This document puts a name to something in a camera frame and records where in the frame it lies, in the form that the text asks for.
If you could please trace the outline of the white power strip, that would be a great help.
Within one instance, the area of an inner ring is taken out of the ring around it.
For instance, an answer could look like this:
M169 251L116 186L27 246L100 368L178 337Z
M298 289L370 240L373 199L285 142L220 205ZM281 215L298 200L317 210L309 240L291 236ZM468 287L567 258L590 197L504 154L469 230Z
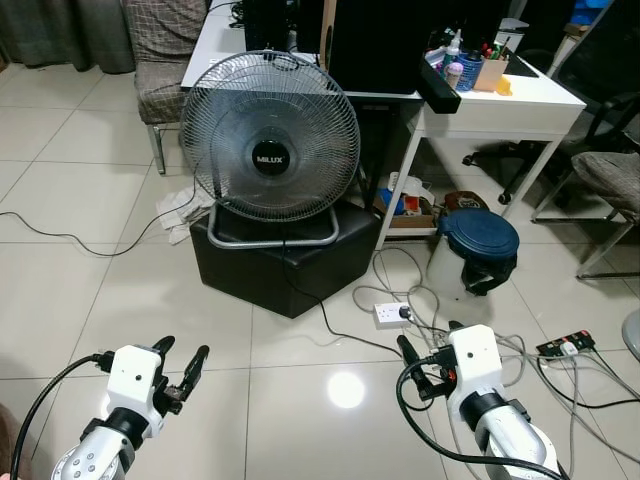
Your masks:
M406 302L376 303L374 320L376 329L404 328L404 326L412 324L412 308Z

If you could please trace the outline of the waste bin with blue lid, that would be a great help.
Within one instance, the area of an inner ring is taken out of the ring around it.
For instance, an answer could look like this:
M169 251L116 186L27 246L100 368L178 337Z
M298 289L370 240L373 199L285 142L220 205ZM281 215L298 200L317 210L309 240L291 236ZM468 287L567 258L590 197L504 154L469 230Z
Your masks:
M439 220L439 241L425 266L425 283L440 300L486 296L516 269L520 237L503 216L462 207Z

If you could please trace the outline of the black power strip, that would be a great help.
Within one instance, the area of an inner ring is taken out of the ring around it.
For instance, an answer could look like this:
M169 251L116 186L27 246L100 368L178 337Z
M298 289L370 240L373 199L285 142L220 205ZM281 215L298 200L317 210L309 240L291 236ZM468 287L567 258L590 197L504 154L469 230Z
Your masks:
M580 330L580 332L573 332L568 335L563 335L548 342L541 343L536 346L536 352L541 357L564 357L580 355L584 351L591 351L595 349L596 342L589 332L586 330Z

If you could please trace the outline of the black leather ottoman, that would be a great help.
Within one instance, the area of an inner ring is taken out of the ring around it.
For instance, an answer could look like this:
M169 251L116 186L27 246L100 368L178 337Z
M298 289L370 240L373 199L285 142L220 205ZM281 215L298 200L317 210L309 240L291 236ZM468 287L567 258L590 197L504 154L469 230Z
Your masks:
M280 241L270 248L225 250L209 238L209 218L189 227L202 283L285 317L305 314L369 269L379 216L346 201L333 221L321 212L298 221L255 221L220 209L214 232L223 242Z

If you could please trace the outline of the cardboard box with clutter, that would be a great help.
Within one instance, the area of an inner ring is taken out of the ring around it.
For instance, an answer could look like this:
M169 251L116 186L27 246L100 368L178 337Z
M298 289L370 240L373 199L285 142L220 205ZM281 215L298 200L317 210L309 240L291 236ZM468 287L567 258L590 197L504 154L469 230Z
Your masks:
M380 179L374 197L375 209L380 214L387 214L393 183L397 179L398 174L394 172ZM430 191L431 187L433 183L430 180L421 180L410 175L394 204L390 228L435 228L436 202L434 193Z

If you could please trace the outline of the white crumpled cloth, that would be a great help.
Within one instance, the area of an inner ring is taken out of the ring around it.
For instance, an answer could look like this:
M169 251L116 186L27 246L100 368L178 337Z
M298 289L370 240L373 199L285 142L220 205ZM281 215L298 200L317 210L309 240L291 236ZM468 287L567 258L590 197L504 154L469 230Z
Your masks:
M156 211L161 228L168 233L168 242L186 241L191 236L189 227L204 218L214 204L214 198L198 186L188 186L161 197L156 202Z

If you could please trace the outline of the checked grey metal-leg chair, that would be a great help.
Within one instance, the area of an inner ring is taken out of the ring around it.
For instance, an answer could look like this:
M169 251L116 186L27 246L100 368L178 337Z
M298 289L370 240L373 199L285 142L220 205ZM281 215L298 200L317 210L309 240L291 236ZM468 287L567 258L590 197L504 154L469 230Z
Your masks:
M572 156L571 163L571 172L559 178L532 211L531 223L613 224L614 216L621 215L625 219L625 224L593 255L582 262L575 276L580 280L639 279L640 271L594 273L593 269L621 239L640 225L640 154L584 152L584 154ZM602 197L612 207L611 214L605 218L540 218L541 211L552 204L564 184L573 177L580 178L591 192Z

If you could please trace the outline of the black speaker bar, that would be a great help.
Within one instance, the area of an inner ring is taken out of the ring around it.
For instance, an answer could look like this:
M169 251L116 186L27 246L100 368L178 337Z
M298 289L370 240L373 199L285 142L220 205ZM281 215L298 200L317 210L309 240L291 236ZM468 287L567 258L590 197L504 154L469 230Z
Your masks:
M425 104L435 114L456 114L461 105L461 96L449 86L447 81L436 72L433 65L421 59L419 61L419 86L417 91Z

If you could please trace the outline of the blue cup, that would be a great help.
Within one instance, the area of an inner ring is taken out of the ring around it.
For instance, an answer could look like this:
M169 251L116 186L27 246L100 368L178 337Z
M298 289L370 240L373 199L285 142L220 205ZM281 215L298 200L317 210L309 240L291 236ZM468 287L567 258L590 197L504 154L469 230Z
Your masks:
M458 56L456 61L458 64L461 64L462 72L460 79L458 79L456 86L454 86L454 90L458 92L474 90L480 70L483 69L484 56L481 55L480 52L475 51L463 52L463 54Z

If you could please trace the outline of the wooden pen holder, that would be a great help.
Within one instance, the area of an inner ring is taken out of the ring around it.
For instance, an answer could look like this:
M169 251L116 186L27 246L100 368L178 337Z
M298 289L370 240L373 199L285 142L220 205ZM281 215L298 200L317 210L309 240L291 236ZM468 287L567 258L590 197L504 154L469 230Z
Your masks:
M479 78L474 86L474 91L493 92L498 79L506 73L508 60L485 59L483 69L480 70Z

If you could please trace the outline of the black computer monitor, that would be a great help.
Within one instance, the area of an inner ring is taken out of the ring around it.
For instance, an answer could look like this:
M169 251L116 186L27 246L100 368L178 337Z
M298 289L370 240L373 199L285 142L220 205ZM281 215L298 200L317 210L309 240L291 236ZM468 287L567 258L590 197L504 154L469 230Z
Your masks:
M321 67L347 92L413 93L425 52L492 40L512 0L326 0Z

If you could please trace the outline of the checked grey chair with backrest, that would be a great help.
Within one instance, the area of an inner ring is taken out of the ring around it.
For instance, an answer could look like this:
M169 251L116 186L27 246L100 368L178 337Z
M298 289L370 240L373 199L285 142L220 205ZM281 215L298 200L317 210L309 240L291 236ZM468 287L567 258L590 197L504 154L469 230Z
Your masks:
M178 123L186 95L180 90L211 0L122 0L131 36L137 113L150 128L157 173L166 174L163 132Z

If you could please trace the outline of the grey curtain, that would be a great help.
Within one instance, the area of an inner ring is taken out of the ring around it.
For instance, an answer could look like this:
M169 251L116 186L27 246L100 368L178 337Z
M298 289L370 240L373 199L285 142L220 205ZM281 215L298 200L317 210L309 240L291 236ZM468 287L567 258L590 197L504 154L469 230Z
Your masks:
M0 0L0 52L31 68L134 70L122 0Z

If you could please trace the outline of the black computer tower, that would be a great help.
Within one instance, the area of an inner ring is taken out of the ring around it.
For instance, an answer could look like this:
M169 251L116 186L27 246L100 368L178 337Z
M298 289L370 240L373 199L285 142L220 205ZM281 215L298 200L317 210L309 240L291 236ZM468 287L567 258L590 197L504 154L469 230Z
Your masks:
M244 29L247 50L319 52L325 0L238 0L234 24Z

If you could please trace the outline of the grey round base plate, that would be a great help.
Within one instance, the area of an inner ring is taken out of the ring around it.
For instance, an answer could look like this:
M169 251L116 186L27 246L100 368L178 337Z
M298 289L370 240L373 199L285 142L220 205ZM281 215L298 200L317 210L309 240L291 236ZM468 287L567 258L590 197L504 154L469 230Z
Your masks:
M640 310L630 312L622 321L621 337L627 351L635 360L640 360Z

